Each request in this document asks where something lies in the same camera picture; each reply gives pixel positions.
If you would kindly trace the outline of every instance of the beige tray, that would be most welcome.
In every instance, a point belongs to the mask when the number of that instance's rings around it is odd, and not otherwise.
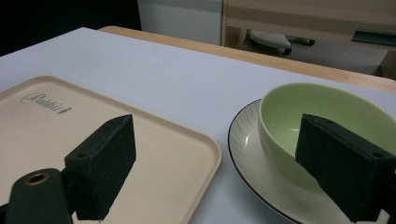
[[[0,93],[0,205],[18,178],[43,168],[62,170],[68,152],[125,114],[134,115],[137,160],[103,223],[188,222],[219,167],[218,144],[55,77]]]

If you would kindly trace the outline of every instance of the wooden table edge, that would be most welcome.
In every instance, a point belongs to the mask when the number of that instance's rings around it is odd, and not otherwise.
[[[332,81],[362,86],[373,90],[396,93],[396,81],[385,77],[374,77],[341,69],[335,69],[311,63],[301,63],[293,60],[242,51],[239,49],[230,49],[222,46],[216,46],[172,36],[156,35],[153,33],[136,31],[119,26],[107,26],[99,29],[99,31],[114,35],[128,36],[183,49],[191,49],[203,53],[236,59],[247,63],[255,63],[263,66],[273,67],[306,76],[320,77]]]

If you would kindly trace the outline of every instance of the bowl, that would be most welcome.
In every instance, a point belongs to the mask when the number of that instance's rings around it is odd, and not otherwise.
[[[320,190],[317,181],[295,161],[303,114],[330,119],[396,155],[396,122],[363,98],[333,87],[293,83],[266,93],[259,107],[262,150],[271,166],[293,184]]]

